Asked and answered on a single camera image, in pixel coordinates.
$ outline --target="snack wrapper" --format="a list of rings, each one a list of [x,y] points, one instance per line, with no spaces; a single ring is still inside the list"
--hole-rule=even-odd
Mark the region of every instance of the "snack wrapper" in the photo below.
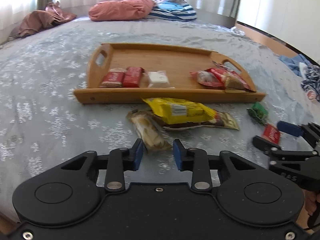
[[[148,72],[149,88],[169,88],[170,83],[165,71]]]
[[[280,131],[274,125],[268,123],[263,132],[262,138],[274,143],[279,144],[280,141]]]
[[[143,140],[149,152],[167,150],[172,147],[162,137],[144,111],[131,111],[128,113],[127,118],[133,123],[138,136]]]
[[[122,86],[124,88],[138,88],[143,72],[142,67],[128,67],[124,74]]]
[[[121,87],[124,73],[125,69],[123,68],[110,69],[103,77],[100,87]]]
[[[249,85],[239,76],[239,74],[224,65],[215,63],[215,67],[206,71],[215,75],[215,77],[223,83],[225,89],[229,90],[251,90]]]
[[[197,80],[199,84],[202,84],[207,87],[223,87],[223,84],[210,72],[207,71],[197,71],[190,72],[191,77]]]
[[[255,102],[251,108],[247,108],[247,111],[249,116],[259,124],[267,125],[269,113],[259,102]]]
[[[167,124],[205,122],[214,119],[217,111],[201,104],[175,98],[143,99],[153,113]]]
[[[147,115],[158,125],[160,125],[165,130],[170,131],[181,131],[187,129],[193,129],[197,127],[217,127],[217,128],[229,128],[239,130],[239,125],[236,120],[229,113],[217,112],[214,119],[205,122],[187,122],[187,123],[177,123],[177,124],[167,124],[161,117],[152,113],[152,111],[146,111]]]

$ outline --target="wall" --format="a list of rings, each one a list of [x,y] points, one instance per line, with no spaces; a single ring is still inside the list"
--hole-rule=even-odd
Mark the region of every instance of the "wall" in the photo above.
[[[320,63],[320,0],[241,0],[237,20],[270,33]]]

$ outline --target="blue and white striped fabric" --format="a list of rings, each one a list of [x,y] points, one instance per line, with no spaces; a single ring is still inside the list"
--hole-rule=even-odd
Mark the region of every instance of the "blue and white striped fabric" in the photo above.
[[[188,22],[196,20],[197,16],[196,11],[190,4],[158,2],[146,18]]]

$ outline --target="gray bedspread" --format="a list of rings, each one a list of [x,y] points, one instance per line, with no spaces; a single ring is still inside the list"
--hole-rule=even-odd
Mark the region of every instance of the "gray bedspread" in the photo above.
[[[299,77],[281,63],[268,48],[214,25],[161,20],[99,22],[78,20],[36,34],[36,40],[6,45],[0,50],[0,212],[17,221],[11,203],[14,189],[35,176],[84,151],[108,154],[120,146],[130,146],[137,138],[128,111],[139,105],[81,105],[74,88],[86,87],[86,67],[92,52],[102,42],[143,42],[182,45],[216,50],[241,64],[259,91],[270,121],[306,123],[319,109],[300,93]],[[165,132],[171,143],[179,138],[185,147],[199,147],[209,154],[230,150],[266,166],[267,158],[251,144],[263,127],[254,123],[246,108],[251,104],[208,104],[231,113],[240,131],[198,128]],[[285,149],[307,146],[283,135]],[[126,182],[190,181],[190,172],[179,172],[170,151],[144,155],[140,170],[126,172]],[[214,185],[219,185],[212,171]]]

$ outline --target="wooden tray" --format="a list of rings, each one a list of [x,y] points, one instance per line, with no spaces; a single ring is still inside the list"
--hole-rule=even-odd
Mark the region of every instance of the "wooden tray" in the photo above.
[[[96,63],[102,54],[104,62]],[[241,71],[240,76],[256,91],[248,73],[234,60],[216,51],[170,45],[103,43],[95,50],[87,68],[87,89],[76,89],[75,96],[82,104],[140,103],[141,98],[168,97],[194,102],[253,103],[261,101],[264,93],[226,93],[224,90],[206,89],[190,77],[190,72],[213,67],[212,61],[220,64],[230,62]],[[165,70],[173,88],[147,88],[142,81],[140,88],[99,88],[102,78],[112,68],[142,67],[146,71]]]

